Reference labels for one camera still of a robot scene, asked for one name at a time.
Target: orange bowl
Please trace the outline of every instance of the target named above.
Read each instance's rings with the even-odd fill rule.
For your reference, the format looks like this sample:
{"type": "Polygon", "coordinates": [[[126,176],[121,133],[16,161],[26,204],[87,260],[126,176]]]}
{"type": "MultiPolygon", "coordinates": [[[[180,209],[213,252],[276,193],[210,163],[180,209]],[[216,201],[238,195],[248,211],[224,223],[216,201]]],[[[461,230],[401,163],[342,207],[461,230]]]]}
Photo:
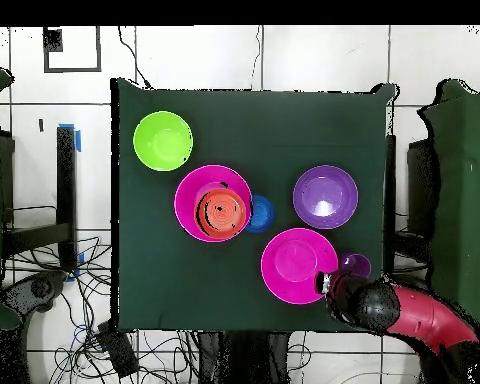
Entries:
{"type": "Polygon", "coordinates": [[[235,236],[244,227],[246,218],[245,203],[227,188],[210,190],[196,205],[197,226],[204,234],[217,240],[235,236]]]}

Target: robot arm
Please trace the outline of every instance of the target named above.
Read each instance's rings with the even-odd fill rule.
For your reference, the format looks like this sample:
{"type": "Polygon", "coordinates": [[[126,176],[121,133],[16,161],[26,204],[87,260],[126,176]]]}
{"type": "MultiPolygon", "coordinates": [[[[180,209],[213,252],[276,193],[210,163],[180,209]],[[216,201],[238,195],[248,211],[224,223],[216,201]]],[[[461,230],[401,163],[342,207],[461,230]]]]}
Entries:
{"type": "Polygon", "coordinates": [[[480,384],[475,331],[433,296],[389,279],[371,282],[344,271],[321,273],[316,289],[325,295],[336,319],[378,335],[417,341],[428,351],[418,352],[421,359],[429,355],[441,364],[440,372],[450,384],[480,384]]]}

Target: power adapter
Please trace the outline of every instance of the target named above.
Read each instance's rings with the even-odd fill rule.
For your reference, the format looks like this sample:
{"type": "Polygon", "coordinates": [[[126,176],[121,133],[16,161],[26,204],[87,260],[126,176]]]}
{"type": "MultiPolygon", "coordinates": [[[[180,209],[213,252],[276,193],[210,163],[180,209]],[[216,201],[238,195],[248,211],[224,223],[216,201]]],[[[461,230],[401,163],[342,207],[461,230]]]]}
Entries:
{"type": "Polygon", "coordinates": [[[110,355],[112,367],[119,378],[127,377],[139,371],[139,361],[127,333],[111,330],[109,321],[98,325],[96,338],[101,348],[110,355]]]}

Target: small purple cup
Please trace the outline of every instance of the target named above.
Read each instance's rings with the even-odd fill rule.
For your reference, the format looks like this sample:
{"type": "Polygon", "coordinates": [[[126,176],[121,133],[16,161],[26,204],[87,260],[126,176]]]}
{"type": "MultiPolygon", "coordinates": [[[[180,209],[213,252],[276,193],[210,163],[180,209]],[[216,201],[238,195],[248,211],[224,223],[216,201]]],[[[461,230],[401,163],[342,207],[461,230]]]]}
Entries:
{"type": "Polygon", "coordinates": [[[368,258],[360,253],[344,253],[340,256],[339,267],[344,271],[351,271],[361,277],[368,278],[372,265],[368,258]]]}

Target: blue bowl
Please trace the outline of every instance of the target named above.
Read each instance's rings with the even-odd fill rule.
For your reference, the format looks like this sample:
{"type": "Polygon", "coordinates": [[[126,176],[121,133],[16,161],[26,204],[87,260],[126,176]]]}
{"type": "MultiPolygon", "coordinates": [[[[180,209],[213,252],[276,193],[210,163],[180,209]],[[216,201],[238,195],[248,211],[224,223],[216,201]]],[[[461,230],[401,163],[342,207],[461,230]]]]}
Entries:
{"type": "Polygon", "coordinates": [[[245,231],[249,233],[262,233],[274,222],[274,206],[264,196],[255,194],[252,196],[252,216],[245,231]]]}

